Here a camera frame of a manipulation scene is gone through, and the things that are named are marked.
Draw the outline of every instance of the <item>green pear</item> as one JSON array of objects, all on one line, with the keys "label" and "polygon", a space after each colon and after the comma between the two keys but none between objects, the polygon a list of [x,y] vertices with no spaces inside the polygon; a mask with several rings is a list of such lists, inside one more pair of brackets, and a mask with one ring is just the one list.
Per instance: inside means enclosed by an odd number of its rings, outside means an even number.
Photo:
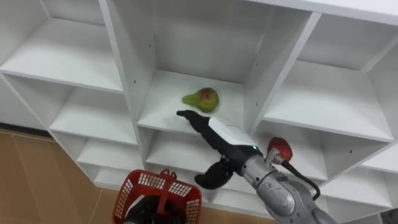
[{"label": "green pear", "polygon": [[212,88],[203,88],[182,98],[183,103],[194,106],[204,113],[214,112],[219,100],[217,91]]}]

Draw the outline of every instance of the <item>cable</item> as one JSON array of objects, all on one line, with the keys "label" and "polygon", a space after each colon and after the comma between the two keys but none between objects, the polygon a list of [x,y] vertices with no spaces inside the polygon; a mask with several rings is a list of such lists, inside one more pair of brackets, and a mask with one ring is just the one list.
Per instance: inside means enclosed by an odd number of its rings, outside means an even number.
[{"label": "cable", "polygon": [[312,182],[312,180],[303,176],[296,168],[294,168],[292,165],[290,165],[290,163],[287,160],[284,160],[282,162],[282,166],[285,167],[287,170],[289,170],[296,177],[304,180],[307,184],[311,185],[311,187],[313,187],[317,191],[317,193],[312,197],[312,199],[314,201],[316,201],[316,199],[318,199],[318,197],[321,196],[321,190],[319,189],[318,185],[316,183]]}]

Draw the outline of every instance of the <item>plastic basket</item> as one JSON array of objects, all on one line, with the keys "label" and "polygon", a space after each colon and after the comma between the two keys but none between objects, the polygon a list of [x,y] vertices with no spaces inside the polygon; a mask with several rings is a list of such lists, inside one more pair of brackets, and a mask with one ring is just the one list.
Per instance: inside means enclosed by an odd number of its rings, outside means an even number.
[{"label": "plastic basket", "polygon": [[186,224],[197,224],[201,209],[201,192],[191,184],[177,180],[175,172],[168,169],[160,174],[145,170],[132,171],[124,181],[113,208],[113,223],[123,224],[130,205],[141,195],[161,196],[157,213],[164,214],[166,200],[185,211]]}]

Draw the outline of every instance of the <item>wooden floor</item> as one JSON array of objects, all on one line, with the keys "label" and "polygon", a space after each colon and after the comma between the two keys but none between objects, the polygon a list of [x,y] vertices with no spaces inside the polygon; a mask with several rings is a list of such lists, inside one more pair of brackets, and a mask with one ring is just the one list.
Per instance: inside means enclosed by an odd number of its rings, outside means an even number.
[{"label": "wooden floor", "polygon": [[[0,129],[1,224],[109,224],[116,194],[96,188],[51,139]],[[203,208],[200,223],[274,222]]]}]

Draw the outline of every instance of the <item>metal robot arm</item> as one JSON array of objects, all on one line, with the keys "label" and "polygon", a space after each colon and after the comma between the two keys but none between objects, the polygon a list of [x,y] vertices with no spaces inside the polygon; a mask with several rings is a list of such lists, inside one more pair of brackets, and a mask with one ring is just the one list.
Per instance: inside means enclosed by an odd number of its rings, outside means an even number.
[{"label": "metal robot arm", "polygon": [[191,110],[178,111],[177,115],[186,118],[192,128],[221,154],[219,162],[204,174],[195,176],[195,182],[201,187],[217,189],[236,173],[255,188],[268,212],[279,223],[337,224],[318,208],[306,186],[289,180],[272,165],[272,162],[283,161],[278,150],[272,150],[264,158],[249,135],[223,119],[204,117]]}]

